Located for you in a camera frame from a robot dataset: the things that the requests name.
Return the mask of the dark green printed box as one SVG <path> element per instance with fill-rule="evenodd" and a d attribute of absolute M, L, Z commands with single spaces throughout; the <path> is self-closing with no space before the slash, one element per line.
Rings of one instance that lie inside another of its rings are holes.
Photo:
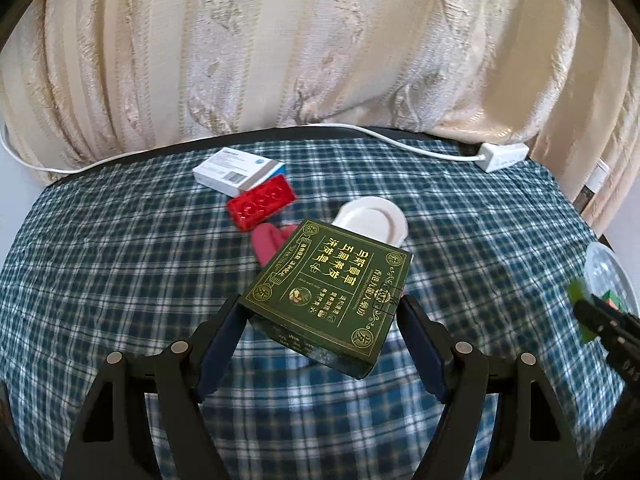
<path fill-rule="evenodd" d="M 401 248 L 305 220 L 240 304 L 274 341 L 362 379 L 378 362 L 412 259 Z"/>

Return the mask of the white round lid stack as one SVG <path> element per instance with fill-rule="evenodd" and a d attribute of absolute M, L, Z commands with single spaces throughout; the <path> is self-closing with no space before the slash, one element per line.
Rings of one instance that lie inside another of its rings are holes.
<path fill-rule="evenodd" d="M 404 244 L 409 234 L 402 210 L 390 200 L 375 196 L 360 197 L 341 206 L 332 224 L 395 247 Z"/>

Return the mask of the pink and green toy brick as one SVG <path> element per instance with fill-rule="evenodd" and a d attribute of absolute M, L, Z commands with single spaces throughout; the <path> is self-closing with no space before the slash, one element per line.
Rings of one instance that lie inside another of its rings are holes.
<path fill-rule="evenodd" d="M 626 304 L 624 303 L 624 300 L 622 298 L 620 298 L 620 296 L 618 296 L 616 294 L 616 292 L 614 292 L 613 289 L 608 290 L 602 297 L 601 299 L 612 309 L 615 309 L 617 311 L 620 312 L 626 312 Z"/>

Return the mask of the clear plastic container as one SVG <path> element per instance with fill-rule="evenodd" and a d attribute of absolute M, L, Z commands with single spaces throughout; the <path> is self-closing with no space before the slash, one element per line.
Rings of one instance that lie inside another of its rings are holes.
<path fill-rule="evenodd" d="M 639 314 L 639 300 L 620 260 L 599 242 L 587 247 L 584 278 L 593 295 L 611 298 L 621 311 Z"/>

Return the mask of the blue plaid bed sheet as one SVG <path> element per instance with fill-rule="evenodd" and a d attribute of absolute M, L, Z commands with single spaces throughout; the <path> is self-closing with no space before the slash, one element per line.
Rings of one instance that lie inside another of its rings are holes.
<path fill-rule="evenodd" d="M 623 390 L 598 344 L 583 344 L 566 289 L 593 232 L 552 174 L 528 160 L 493 174 L 426 140 L 423 154 L 373 139 L 272 141 L 296 202 L 279 222 L 331 221 L 358 197 L 405 214 L 406 291 L 452 336 L 493 356 L 540 361 L 591 455 Z M 113 351 L 154 354 L 191 335 L 258 273 L 226 198 L 192 171 L 206 151 L 106 167 L 46 188 L 1 271 L 1 377 L 22 449 L 58 478 L 82 401 Z M 237 479 L 407 479 L 442 408 L 398 330 L 355 380 L 248 328 L 202 414 Z"/>

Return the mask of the white power strip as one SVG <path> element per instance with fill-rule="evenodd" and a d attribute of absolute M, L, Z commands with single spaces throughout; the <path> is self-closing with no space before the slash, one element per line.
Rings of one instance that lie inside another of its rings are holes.
<path fill-rule="evenodd" d="M 527 158 L 528 153 L 529 147 L 524 143 L 500 145 L 483 143 L 475 163 L 485 172 L 494 172 L 522 162 Z"/>

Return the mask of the pink curled foam tube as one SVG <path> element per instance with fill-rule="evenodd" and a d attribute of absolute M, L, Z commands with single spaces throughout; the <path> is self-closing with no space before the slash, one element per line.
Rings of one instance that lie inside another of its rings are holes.
<path fill-rule="evenodd" d="M 262 223 L 252 231 L 252 245 L 259 265 L 263 268 L 297 229 L 296 224 L 275 226 Z"/>

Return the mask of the red toy brick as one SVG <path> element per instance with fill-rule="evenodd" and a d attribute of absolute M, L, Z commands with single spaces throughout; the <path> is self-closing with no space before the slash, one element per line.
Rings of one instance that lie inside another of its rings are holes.
<path fill-rule="evenodd" d="M 234 225 L 248 232 L 295 201 L 288 179 L 278 174 L 229 200 L 227 210 Z"/>

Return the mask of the white and blue medicine box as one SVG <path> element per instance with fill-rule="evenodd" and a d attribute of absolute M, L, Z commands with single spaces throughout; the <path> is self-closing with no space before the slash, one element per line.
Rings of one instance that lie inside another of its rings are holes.
<path fill-rule="evenodd" d="M 264 156 L 221 148 L 192 172 L 198 184 L 233 198 L 273 177 L 286 174 L 286 167 L 283 162 Z"/>

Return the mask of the cream patterned curtain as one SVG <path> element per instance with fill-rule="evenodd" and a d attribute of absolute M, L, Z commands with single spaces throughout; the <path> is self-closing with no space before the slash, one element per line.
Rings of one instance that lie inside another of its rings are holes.
<path fill-rule="evenodd" d="M 525 142 L 597 232 L 639 173 L 639 45 L 611 0 L 32 0 L 2 132 L 79 169 L 204 136 L 340 122 Z"/>

